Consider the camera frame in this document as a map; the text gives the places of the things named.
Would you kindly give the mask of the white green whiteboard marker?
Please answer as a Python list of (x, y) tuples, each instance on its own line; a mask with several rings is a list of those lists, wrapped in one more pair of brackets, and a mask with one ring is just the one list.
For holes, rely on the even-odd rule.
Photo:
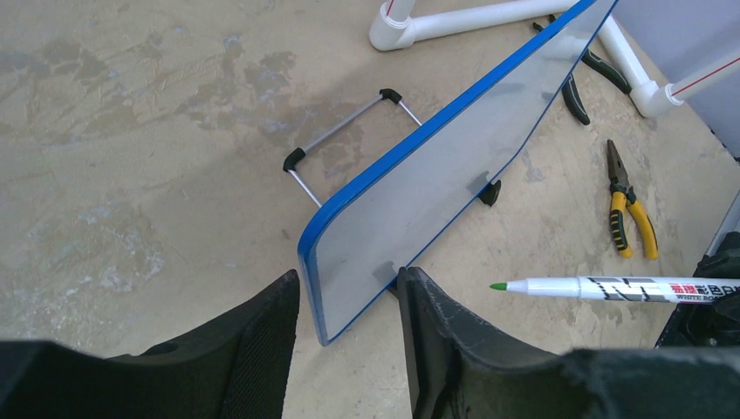
[(710, 305), (739, 290), (731, 278), (604, 277), (527, 278), (490, 286), (494, 291), (575, 299)]

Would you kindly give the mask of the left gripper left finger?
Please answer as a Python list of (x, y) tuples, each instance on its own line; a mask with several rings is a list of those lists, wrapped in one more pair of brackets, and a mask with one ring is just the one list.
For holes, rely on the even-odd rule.
[(50, 340), (1, 344), (4, 418), (279, 418), (296, 341), (298, 274), (138, 355)]

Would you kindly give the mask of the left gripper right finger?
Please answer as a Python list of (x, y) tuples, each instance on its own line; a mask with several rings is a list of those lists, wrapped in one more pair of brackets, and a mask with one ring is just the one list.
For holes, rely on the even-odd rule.
[(736, 418), (737, 347), (529, 345), (452, 299), (424, 270), (397, 278), (415, 418)]

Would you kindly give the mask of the blue framed whiteboard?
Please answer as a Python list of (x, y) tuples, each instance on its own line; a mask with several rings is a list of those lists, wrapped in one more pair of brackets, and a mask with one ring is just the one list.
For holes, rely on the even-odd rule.
[(613, 8), (574, 4), (318, 208), (298, 260), (321, 345), (517, 157)]

